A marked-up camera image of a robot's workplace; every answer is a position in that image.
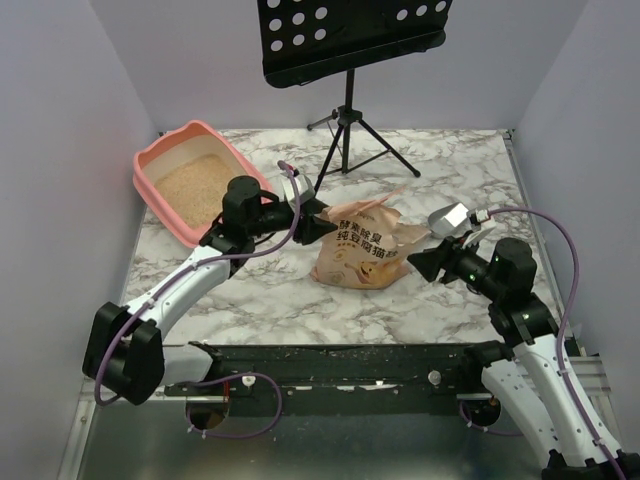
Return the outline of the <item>pink litter box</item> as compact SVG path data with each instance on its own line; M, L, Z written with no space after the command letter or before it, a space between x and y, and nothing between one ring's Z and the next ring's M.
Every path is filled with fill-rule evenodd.
M156 139L133 158L133 184L160 222L187 247L198 244L222 209L229 181L259 170L210 125L192 120Z

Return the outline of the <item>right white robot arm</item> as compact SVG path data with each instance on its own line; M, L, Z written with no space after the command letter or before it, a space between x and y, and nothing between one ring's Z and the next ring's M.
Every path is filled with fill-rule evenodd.
M602 422L555 319L532 290L537 264L526 242L501 239L484 260L463 239L447 237L408 261L429 282L461 280L489 300L491 324L502 339L468 348L467 365L528 441L542 478L638 478L638 454L624 452Z

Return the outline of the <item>metal litter scoop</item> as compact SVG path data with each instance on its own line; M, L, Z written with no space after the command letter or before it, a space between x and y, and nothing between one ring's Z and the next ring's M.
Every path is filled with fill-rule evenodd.
M461 202L435 210L427 218L431 236L435 239L444 239L468 230L469 214L470 209Z

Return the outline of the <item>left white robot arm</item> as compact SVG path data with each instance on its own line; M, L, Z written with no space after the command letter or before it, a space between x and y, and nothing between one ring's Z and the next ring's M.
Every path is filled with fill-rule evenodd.
M262 189L252 176L233 178L221 213L173 273L124 306L107 302L98 309L82 364L97 403L106 402L103 388L140 405L160 387L204 381L216 355L198 342L165 345L176 323L249 259L261 256L256 248L261 237L282 232L286 241L309 245L336 230L320 219L325 205L311 180L292 170L285 176L282 197Z

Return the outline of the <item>orange cat litter bag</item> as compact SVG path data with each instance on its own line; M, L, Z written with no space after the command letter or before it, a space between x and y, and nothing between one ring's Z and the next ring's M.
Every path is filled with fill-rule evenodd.
M380 290L409 273L406 263L429 234L424 225L401 221L402 214L387 205L393 191L370 200L334 205L319 215L337 226L321 239L312 278L348 289Z

